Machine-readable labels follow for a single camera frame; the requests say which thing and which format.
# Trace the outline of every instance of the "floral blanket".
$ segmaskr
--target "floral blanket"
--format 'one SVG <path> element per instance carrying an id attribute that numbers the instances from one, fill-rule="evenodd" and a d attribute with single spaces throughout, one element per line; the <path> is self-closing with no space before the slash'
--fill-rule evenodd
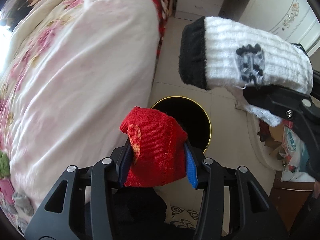
<path id="1" fill-rule="evenodd" d="M 69 165 L 92 166 L 124 145 L 119 126 L 147 106 L 168 6 L 41 0 L 15 28 L 0 83 L 0 150 L 35 209 Z"/>

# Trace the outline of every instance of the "black trash can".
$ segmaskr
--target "black trash can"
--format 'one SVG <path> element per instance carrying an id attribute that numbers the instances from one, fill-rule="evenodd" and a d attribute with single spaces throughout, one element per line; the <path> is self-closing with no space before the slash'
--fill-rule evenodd
<path id="1" fill-rule="evenodd" d="M 211 139 L 211 123 L 205 110 L 190 98 L 172 96 L 156 102 L 152 109 L 157 109 L 172 116 L 188 133 L 193 147 L 205 152 Z"/>

